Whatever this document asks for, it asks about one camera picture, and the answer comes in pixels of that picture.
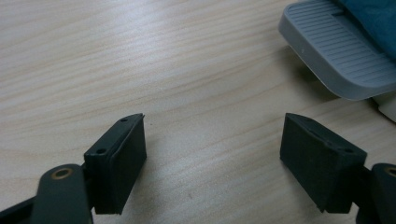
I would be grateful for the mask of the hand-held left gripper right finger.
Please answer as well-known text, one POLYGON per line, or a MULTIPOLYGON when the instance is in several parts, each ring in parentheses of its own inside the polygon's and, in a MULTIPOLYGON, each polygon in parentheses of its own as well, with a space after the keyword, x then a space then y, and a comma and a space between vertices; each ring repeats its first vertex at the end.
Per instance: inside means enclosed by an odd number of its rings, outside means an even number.
POLYGON ((367 153, 313 119, 285 115, 280 159, 320 211, 346 214, 367 153))

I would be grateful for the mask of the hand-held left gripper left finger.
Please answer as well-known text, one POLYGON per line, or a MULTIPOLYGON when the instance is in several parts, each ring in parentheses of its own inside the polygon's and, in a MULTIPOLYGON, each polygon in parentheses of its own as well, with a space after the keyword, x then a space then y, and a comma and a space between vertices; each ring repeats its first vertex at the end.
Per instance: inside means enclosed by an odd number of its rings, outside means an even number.
POLYGON ((147 158, 144 115, 115 122, 85 153, 91 180, 90 201, 96 214, 121 214, 147 158))

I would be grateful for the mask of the grey white pedal trash bin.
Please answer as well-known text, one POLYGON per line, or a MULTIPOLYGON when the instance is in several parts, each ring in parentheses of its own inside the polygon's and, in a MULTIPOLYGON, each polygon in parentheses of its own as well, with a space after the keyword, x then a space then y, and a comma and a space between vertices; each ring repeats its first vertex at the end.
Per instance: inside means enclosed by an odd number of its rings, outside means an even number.
POLYGON ((278 31, 328 90, 374 99, 396 122, 396 59, 390 58, 337 0, 303 0, 285 7, 278 31))

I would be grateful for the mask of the blue cloth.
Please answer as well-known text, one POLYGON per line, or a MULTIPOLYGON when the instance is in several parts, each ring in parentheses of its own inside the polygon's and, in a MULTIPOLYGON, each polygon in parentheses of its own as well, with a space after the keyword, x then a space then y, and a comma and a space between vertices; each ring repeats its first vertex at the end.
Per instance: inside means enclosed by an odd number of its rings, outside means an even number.
POLYGON ((336 0, 391 59, 396 59, 396 0, 336 0))

